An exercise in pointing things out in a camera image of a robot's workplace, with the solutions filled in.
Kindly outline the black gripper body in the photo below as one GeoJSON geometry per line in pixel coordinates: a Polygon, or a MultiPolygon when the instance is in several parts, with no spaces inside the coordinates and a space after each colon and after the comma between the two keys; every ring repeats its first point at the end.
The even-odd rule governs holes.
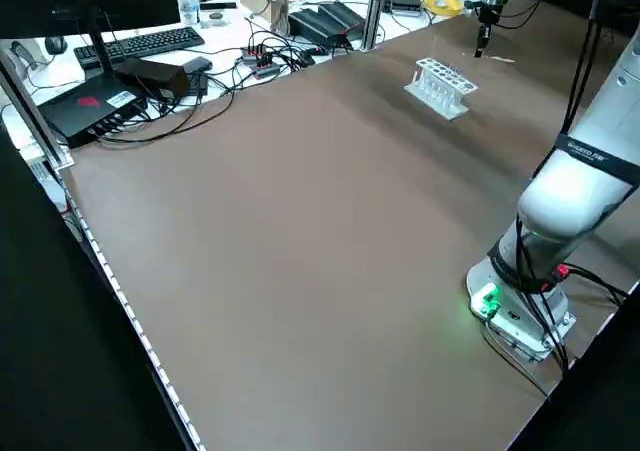
{"type": "Polygon", "coordinates": [[[501,5],[477,2],[475,10],[478,20],[482,25],[491,27],[499,23],[502,14],[501,5]]]}

